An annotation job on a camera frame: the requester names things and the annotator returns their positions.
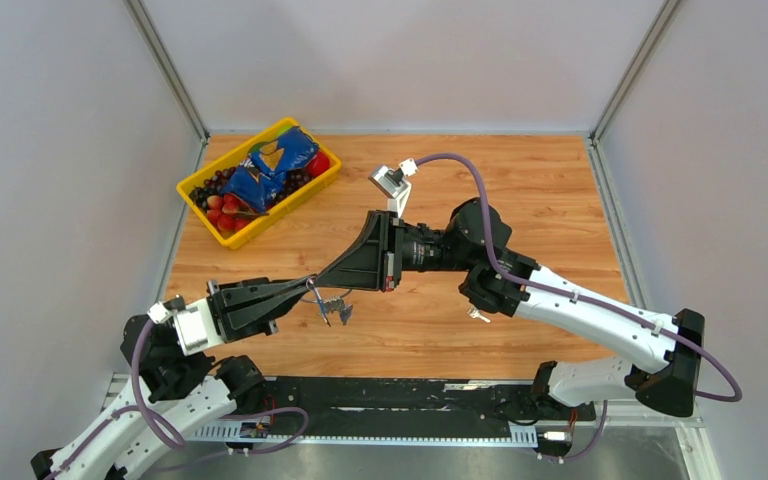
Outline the large metal keyring with keys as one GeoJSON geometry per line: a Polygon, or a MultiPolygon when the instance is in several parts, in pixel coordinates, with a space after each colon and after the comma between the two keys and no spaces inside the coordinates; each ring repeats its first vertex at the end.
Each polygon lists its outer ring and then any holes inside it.
{"type": "Polygon", "coordinates": [[[301,301],[316,305],[327,326],[331,326],[332,315],[335,315],[343,326],[349,323],[353,313],[353,305],[347,301],[347,297],[353,293],[352,289],[346,289],[339,294],[327,297],[322,294],[314,277],[305,280],[305,287],[312,297],[302,298],[301,301]]]}

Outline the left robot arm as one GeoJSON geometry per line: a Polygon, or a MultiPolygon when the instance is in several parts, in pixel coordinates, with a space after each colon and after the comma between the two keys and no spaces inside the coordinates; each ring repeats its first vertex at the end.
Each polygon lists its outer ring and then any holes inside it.
{"type": "Polygon", "coordinates": [[[314,287],[311,276],[256,278],[207,286],[206,297],[175,296],[152,305],[125,325],[120,350],[130,378],[112,403],[76,439],[31,460],[38,479],[137,479],[166,453],[222,417],[246,423],[245,439],[266,437],[274,418],[298,414],[301,426],[275,445],[301,436],[308,413],[283,408],[247,356],[216,360],[206,350],[277,332],[276,321],[314,287]]]}

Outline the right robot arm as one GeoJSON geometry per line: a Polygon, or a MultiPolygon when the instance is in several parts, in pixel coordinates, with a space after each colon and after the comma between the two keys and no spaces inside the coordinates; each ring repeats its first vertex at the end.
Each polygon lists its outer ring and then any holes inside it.
{"type": "Polygon", "coordinates": [[[492,314],[538,320],[598,343],[612,351],[601,360],[540,364],[531,403],[544,417],[568,407],[603,400],[635,399],[674,417],[694,411],[704,334],[701,314],[675,315],[636,309],[582,289],[533,259],[507,249],[509,226],[490,213],[494,252],[518,285],[491,265],[478,199],[456,207],[443,230],[410,225],[395,213],[369,211],[358,238],[316,277],[319,287],[388,292],[406,271],[463,271],[459,292],[473,318],[492,314]]]}

